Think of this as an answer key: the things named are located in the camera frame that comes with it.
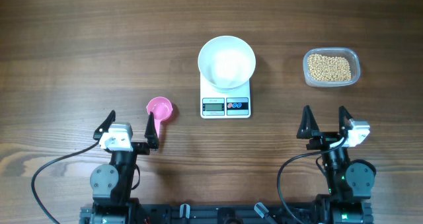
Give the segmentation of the pink measuring scoop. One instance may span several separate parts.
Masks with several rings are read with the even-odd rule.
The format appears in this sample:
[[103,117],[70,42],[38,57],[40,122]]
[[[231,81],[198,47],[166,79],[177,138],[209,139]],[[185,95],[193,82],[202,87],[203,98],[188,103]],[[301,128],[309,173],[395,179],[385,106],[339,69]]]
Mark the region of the pink measuring scoop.
[[153,113],[157,137],[160,136],[161,122],[168,120],[173,113],[173,106],[169,99],[158,96],[151,99],[146,106],[147,113]]

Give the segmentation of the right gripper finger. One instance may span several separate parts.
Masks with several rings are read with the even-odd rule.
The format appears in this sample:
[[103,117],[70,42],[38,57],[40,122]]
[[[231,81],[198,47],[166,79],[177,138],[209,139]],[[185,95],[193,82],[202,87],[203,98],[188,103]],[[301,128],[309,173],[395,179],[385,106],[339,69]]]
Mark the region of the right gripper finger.
[[353,117],[347,111],[344,106],[340,106],[338,109],[338,123],[339,123],[339,134],[342,137],[348,136],[348,130],[350,129],[350,120]]
[[311,139],[320,136],[320,130],[309,105],[303,108],[302,119],[296,138]]

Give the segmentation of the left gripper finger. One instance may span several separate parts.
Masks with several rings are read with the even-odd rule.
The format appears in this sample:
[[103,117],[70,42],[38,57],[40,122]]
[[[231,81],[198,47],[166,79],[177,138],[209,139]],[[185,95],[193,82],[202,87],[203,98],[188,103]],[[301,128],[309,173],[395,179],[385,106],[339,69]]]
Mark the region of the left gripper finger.
[[101,123],[101,125],[94,131],[93,139],[99,141],[103,133],[108,132],[109,127],[116,120],[116,112],[112,110],[108,117]]
[[147,127],[145,129],[144,137],[147,139],[147,143],[150,149],[159,148],[159,136],[157,135],[157,130],[155,127],[154,113],[149,113],[149,118],[147,121]]

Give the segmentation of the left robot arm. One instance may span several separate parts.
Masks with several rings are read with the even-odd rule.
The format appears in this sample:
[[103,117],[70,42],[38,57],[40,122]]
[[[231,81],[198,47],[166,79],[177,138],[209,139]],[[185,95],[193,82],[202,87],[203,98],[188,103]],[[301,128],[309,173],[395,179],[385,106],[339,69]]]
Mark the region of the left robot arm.
[[154,113],[149,113],[144,142],[132,141],[131,124],[116,121],[115,111],[95,130],[93,139],[101,149],[111,154],[110,162],[100,165],[91,174],[93,189],[91,210],[82,211],[81,223],[149,223],[137,198],[131,198],[131,191],[139,186],[134,184],[134,173],[139,172],[136,160],[139,155],[149,155],[159,147],[159,136],[155,128]]

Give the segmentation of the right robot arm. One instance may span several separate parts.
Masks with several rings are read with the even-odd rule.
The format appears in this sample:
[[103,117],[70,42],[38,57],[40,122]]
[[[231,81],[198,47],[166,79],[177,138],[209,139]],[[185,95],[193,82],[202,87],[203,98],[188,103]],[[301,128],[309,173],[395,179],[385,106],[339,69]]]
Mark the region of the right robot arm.
[[338,131],[321,131],[310,106],[305,106],[297,132],[298,139],[307,139],[306,148],[318,151],[328,186],[328,195],[317,195],[314,223],[371,223],[365,201],[371,198],[375,183],[375,167],[362,159],[351,160],[348,149],[361,144],[370,134],[367,121],[355,120],[341,106],[338,109]]

